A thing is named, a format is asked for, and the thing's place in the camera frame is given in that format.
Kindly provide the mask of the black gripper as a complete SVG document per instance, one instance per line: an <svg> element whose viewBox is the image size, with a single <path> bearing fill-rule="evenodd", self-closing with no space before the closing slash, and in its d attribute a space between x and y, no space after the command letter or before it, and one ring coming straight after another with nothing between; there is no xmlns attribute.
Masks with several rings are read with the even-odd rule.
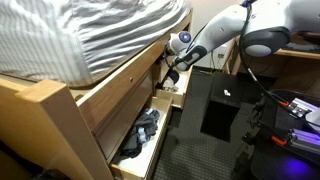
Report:
<svg viewBox="0 0 320 180"><path fill-rule="evenodd" d="M171 64L169 63L169 61L168 61L168 54L167 54L167 52L164 50L163 52L162 52L162 54L161 54L161 57L162 57L162 59L164 60L164 62L165 62L165 64L168 66L168 67L171 67Z"/></svg>

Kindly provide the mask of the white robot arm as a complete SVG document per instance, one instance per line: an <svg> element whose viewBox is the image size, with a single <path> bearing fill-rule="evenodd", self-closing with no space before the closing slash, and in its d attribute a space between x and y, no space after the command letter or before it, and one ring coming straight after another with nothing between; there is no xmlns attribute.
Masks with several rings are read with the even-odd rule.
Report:
<svg viewBox="0 0 320 180"><path fill-rule="evenodd" d="M174 57L172 66L186 71L234 37L247 55L265 57L297 32L320 32L320 0L245 0L222 10L195 36L172 33L166 48Z"/></svg>

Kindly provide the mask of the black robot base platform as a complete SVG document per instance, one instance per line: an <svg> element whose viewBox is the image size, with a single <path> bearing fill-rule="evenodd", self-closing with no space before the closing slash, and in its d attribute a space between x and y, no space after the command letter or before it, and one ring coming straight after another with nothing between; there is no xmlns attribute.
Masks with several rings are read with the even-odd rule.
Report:
<svg viewBox="0 0 320 180"><path fill-rule="evenodd" d="M263 97L242 137L253 153L240 151L231 180L320 180L319 126L306 118L319 106L319 98L291 90Z"/></svg>

